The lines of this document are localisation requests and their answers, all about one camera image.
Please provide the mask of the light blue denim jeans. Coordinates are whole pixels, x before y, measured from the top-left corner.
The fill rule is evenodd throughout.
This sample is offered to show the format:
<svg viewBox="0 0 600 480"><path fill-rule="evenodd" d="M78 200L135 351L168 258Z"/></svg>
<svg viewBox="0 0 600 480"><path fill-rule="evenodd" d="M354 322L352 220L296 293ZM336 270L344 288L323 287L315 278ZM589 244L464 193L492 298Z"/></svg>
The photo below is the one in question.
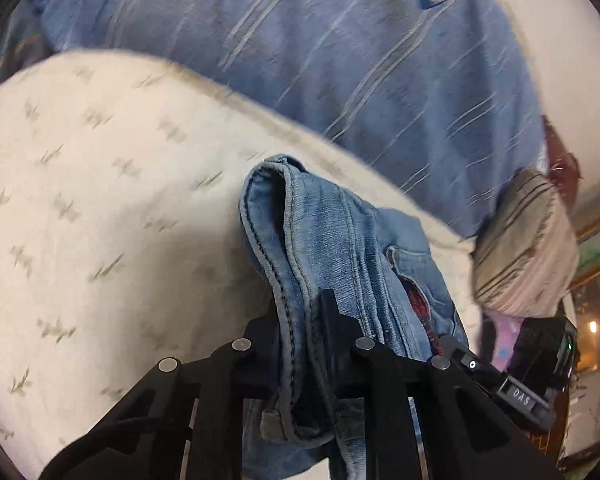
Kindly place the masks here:
<svg viewBox="0 0 600 480"><path fill-rule="evenodd" d="M251 170L239 201L251 255L280 329L279 383L251 405L244 471L286 479L319 462L336 479L365 474L364 404L336 396L336 332L355 322L398 356L425 361L466 333L420 222L379 209L279 155Z"/></svg>

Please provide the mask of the dark red headboard cushion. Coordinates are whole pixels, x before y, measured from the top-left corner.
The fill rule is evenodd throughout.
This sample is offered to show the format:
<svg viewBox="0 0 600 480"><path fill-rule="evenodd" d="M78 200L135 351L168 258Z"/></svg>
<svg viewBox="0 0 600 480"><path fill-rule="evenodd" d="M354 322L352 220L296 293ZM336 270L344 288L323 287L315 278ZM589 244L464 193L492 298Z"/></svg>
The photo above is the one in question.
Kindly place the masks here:
<svg viewBox="0 0 600 480"><path fill-rule="evenodd" d="M580 165L546 116L543 117L543 122L548 157L547 177L558 191L566 208L573 210L582 180Z"/></svg>

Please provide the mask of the blue striped pillow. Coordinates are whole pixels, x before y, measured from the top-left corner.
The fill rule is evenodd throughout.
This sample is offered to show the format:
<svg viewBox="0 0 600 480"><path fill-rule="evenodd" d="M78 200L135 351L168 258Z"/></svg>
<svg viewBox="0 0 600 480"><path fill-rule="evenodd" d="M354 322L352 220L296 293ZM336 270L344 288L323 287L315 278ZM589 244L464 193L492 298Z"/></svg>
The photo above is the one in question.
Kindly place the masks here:
<svg viewBox="0 0 600 480"><path fill-rule="evenodd" d="M178 62L340 145L464 237L545 148L498 0L27 0L54 51Z"/></svg>

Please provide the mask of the beige striped floral pillow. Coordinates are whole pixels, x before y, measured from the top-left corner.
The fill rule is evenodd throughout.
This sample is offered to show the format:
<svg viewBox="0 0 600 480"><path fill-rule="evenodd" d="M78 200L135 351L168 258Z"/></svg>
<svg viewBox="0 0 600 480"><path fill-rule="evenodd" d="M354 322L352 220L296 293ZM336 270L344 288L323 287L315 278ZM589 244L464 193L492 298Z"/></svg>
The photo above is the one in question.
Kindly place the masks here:
<svg viewBox="0 0 600 480"><path fill-rule="evenodd" d="M476 241L477 304L518 318L551 318L577 265L576 233L557 188L533 168L520 170Z"/></svg>

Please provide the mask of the purple floral cloth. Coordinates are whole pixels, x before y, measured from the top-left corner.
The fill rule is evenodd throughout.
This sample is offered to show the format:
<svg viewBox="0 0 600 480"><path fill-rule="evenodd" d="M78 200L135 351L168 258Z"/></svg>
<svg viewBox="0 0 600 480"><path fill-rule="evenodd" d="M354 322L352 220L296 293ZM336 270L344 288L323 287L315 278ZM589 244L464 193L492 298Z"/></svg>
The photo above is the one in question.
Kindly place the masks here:
<svg viewBox="0 0 600 480"><path fill-rule="evenodd" d="M505 372L512 362L523 322L524 319L519 316L496 311L488 311L484 315L481 353L501 372Z"/></svg>

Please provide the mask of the cream leaf-print bed sheet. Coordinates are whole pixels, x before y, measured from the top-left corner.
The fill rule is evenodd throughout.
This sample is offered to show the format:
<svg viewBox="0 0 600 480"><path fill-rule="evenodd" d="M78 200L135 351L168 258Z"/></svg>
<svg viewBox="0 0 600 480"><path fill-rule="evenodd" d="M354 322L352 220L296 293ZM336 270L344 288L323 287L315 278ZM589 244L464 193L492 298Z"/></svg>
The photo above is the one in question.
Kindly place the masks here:
<svg viewBox="0 0 600 480"><path fill-rule="evenodd" d="M238 200L278 154L416 217L478 340L474 244L364 162L160 58L54 55L0 85L0 445L23 477L160 359L208 356L265 311Z"/></svg>

